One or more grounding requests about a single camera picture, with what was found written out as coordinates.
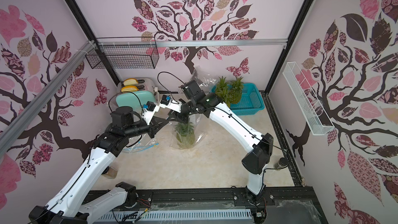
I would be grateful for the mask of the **mint green toaster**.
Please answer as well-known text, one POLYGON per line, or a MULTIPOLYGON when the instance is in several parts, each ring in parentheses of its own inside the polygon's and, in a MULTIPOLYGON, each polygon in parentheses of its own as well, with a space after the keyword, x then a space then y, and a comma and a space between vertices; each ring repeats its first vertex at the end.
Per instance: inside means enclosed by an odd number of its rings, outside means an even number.
POLYGON ((136 78, 139 84, 136 86, 139 91, 137 92, 121 92, 123 82, 118 86, 120 93, 114 98, 118 107, 129 106, 137 113, 141 112, 141 106, 148 101, 158 103, 159 93, 158 88, 150 78, 136 78))

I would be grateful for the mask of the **aluminium rail left wall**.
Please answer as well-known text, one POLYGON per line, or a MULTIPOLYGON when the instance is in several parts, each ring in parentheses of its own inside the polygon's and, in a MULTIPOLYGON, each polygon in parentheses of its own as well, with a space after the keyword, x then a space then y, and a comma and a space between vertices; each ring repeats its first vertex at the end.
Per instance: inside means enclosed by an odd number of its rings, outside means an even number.
POLYGON ((69 75, 85 58, 85 53, 94 48, 94 41, 88 41, 72 56, 71 60, 57 73, 44 89, 27 105, 23 112, 11 122, 1 135, 1 156, 3 156, 42 108, 56 94, 69 75))

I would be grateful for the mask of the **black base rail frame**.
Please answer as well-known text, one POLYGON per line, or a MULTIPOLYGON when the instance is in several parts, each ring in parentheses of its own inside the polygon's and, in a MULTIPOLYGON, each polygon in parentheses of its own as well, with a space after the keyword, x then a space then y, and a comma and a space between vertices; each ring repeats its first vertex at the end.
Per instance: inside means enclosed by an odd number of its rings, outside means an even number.
MULTIPOLYGON (((93 190, 87 204, 110 190, 93 190)), ((157 211, 197 209, 249 209, 255 224, 325 224, 327 222, 312 187, 265 187, 253 198, 246 188, 147 189, 138 190, 132 208, 118 206, 112 211, 157 211)))

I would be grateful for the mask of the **spice jar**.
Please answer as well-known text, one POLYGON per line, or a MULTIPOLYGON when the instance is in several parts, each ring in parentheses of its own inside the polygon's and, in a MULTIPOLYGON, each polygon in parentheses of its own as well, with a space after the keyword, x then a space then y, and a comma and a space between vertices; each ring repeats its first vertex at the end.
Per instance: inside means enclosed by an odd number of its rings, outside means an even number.
POLYGON ((275 170, 281 170, 289 166, 289 159, 285 157, 281 157, 275 164, 274 164, 274 169, 275 170))
POLYGON ((113 167, 107 167, 103 172, 102 176, 108 179, 115 179, 117 177, 118 170, 113 167))

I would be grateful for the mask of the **toast slice rear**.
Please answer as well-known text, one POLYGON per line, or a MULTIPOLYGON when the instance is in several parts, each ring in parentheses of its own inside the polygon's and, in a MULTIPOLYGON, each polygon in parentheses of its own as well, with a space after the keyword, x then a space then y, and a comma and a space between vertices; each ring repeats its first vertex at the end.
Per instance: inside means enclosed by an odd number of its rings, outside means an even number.
POLYGON ((123 86, 131 86, 131 85, 137 85, 137 84, 139 84, 139 82, 138 82, 138 80, 136 80, 136 79, 134 79, 134 78, 126 79, 126 80, 123 82, 123 86))

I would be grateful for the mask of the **spice jar left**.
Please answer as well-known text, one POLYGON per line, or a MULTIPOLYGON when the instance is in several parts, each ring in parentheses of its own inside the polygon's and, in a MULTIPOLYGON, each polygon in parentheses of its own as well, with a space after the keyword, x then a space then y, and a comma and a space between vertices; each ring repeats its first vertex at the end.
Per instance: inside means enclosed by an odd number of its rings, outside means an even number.
POLYGON ((108 179, 115 179, 117 177, 118 170, 113 167, 107 167, 103 172, 102 176, 108 179))

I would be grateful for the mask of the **toast slice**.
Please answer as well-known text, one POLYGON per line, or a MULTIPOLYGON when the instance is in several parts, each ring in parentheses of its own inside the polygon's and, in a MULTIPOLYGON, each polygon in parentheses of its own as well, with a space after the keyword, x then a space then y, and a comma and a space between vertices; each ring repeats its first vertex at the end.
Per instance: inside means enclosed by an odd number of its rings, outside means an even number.
POLYGON ((137 85, 137 84, 139 84, 139 82, 138 82, 138 80, 136 80, 136 79, 134 79, 134 78, 126 79, 126 80, 123 82, 123 86, 131 86, 131 85, 137 85))
POLYGON ((136 86, 129 85, 121 88, 121 92, 137 92, 139 89, 136 86))

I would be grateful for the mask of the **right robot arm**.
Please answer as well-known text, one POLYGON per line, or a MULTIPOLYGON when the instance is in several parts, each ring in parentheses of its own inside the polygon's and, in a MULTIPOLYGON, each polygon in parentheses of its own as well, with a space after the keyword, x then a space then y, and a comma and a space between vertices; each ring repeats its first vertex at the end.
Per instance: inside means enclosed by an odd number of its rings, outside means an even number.
POLYGON ((273 137, 262 134, 233 113, 226 102, 215 93, 206 94, 196 81, 192 80, 182 86, 187 102, 176 101, 172 95, 166 94, 160 98, 159 106, 170 109, 169 117, 178 122, 188 122, 189 116, 203 114, 228 131, 247 152, 242 159, 243 167, 248 171, 246 189, 252 197, 260 197, 265 190, 264 175, 269 170, 268 164, 274 148, 273 137))

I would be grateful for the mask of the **toast slice front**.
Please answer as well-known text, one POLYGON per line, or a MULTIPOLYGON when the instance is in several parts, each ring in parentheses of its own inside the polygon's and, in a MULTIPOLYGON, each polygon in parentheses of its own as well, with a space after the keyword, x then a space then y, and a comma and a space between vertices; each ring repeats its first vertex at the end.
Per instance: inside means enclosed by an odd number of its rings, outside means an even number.
POLYGON ((129 85, 121 88, 121 92, 137 92, 139 89, 136 86, 129 85))

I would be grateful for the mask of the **zip bag with blue seal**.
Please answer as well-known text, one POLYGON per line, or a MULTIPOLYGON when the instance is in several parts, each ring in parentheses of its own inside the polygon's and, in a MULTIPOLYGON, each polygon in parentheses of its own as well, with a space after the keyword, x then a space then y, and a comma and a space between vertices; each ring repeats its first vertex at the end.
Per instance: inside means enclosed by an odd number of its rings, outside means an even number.
POLYGON ((124 153, 136 153, 148 150, 150 148, 158 146, 157 140, 151 139, 148 136, 139 136, 134 138, 129 138, 129 143, 123 148, 124 153))

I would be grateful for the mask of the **spice jar right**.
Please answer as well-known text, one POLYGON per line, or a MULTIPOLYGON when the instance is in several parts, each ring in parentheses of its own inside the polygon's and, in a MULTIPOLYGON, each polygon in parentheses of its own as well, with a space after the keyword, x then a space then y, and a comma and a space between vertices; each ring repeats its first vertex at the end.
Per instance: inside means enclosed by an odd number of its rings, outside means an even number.
POLYGON ((285 157, 281 157, 275 164, 274 164, 274 169, 275 170, 281 170, 289 166, 289 159, 285 157))

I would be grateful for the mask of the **aluminium rail back wall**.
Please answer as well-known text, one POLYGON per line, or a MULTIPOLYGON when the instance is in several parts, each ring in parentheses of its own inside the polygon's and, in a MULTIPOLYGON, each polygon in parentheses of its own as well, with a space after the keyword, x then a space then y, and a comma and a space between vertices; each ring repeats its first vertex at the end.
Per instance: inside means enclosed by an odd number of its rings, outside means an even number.
POLYGON ((183 40, 183 41, 103 41, 99 46, 105 45, 156 45, 157 47, 220 47, 220 46, 286 46, 287 39, 235 39, 235 40, 183 40))

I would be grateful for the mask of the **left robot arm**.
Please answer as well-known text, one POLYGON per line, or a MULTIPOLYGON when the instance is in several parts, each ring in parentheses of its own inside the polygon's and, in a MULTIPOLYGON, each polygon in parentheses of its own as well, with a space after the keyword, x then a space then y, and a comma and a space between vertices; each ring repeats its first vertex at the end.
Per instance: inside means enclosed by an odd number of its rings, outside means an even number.
POLYGON ((155 134, 169 123, 156 117, 160 108, 171 113, 181 113, 183 102, 163 95, 160 103, 147 102, 141 113, 130 106, 120 106, 111 112, 112 123, 94 141, 87 159, 77 172, 45 206, 36 206, 29 214, 32 224, 92 224, 106 212, 118 206, 132 208, 137 204, 135 186, 121 182, 99 198, 84 204, 83 201, 97 180, 110 168, 110 164, 129 144, 129 139, 155 134))

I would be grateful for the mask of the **teal plastic basket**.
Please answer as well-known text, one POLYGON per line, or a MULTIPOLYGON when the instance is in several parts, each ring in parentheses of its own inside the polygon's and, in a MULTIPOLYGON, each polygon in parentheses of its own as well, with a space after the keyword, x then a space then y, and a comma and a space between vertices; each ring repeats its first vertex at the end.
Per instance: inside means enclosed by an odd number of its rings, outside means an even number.
POLYGON ((265 105, 261 93, 253 83, 244 83, 241 100, 231 104, 230 110, 237 116, 254 115, 264 110, 265 105))

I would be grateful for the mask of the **pineapple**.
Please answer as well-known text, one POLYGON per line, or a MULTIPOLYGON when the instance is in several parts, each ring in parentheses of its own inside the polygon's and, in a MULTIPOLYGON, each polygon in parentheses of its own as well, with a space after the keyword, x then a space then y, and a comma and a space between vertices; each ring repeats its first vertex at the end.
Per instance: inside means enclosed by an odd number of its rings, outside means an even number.
POLYGON ((216 85, 215 94, 219 96, 228 107, 230 107, 230 97, 229 97, 229 87, 228 83, 226 82, 226 78, 221 76, 219 81, 216 85))
POLYGON ((229 97, 231 104, 238 104, 241 100, 242 91, 244 88, 242 79, 242 77, 236 77, 236 80, 230 83, 231 88, 229 91, 229 97))
POLYGON ((178 123, 175 126, 175 133, 180 149, 189 149, 194 146, 196 139, 193 123, 178 123))

